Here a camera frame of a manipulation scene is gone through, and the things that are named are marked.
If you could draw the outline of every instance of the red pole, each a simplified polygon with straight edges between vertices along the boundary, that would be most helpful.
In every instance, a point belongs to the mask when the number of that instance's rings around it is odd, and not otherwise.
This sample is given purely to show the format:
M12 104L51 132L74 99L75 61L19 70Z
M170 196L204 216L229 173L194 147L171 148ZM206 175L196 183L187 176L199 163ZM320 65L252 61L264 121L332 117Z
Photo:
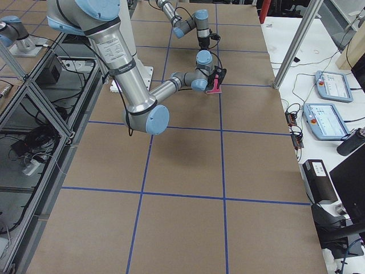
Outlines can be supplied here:
M265 18L267 16L267 12L269 11L269 7L271 4L271 0L264 0L263 4L262 4L262 8L261 8L261 12L260 12L260 24L263 24L265 21Z

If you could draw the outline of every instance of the pink object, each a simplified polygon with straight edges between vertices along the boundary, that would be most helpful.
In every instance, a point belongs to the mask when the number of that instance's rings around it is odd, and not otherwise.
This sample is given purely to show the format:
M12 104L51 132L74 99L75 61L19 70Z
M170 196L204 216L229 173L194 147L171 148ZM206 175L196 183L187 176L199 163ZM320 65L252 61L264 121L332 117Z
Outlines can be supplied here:
M221 86L218 87L218 74L214 77L214 85L211 90L207 90L205 93L207 94L215 94L215 93L222 93Z

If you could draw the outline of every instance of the black cylinder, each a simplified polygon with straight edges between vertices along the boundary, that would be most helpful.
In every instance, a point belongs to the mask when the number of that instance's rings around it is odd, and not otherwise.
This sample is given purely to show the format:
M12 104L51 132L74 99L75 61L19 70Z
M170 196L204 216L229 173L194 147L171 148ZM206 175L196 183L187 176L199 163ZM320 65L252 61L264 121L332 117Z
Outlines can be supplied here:
M363 143L365 143L365 136L360 133L360 129L357 129L350 135L350 137L337 147L337 152L342 156L347 156Z

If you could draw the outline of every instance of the light blue joint cover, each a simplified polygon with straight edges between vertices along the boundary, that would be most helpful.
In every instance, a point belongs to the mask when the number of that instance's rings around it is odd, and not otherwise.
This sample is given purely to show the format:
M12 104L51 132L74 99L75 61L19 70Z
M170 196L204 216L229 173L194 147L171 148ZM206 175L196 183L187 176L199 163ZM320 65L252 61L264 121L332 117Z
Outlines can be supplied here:
M5 16L0 19L0 21L3 21L4 23L21 23L22 21L19 19L19 17L15 15L9 15Z
M69 33L69 34L85 36L85 33L81 29L77 29L76 27L67 25L62 22L58 22L48 16L47 19L48 19L48 25L54 30L58 30L61 33Z
M192 82L192 89L195 91L205 91L208 81L205 79L196 79Z
M208 50L201 50L196 55L196 62L200 65L207 65L213 60L211 53Z
M199 20L206 20L209 16L207 10L197 10L194 15L195 18Z
M10 47L13 44L12 40L4 35L0 35L0 42L2 42L6 47Z
M120 0L75 0L86 14L101 21L111 21L118 17Z
M178 27L174 27L173 32L175 33L176 37L178 37L178 39L185 35L184 32Z
M160 104L149 113L146 121L146 132L152 135L161 134L167 128L169 121L169 110Z

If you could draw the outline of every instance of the black monitor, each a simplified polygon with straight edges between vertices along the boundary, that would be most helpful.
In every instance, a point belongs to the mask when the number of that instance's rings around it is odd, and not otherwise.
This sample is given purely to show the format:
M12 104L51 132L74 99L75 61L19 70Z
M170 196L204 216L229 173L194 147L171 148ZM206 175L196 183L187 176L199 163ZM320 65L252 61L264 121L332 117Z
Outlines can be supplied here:
M330 171L330 177L350 220L330 215L317 204L312 213L322 248L337 259L359 236L365 239L365 145ZM352 256L363 254L360 242L351 250Z
M365 224L365 146L336 166L330 176L352 222ZM365 239L365 232L360 235Z

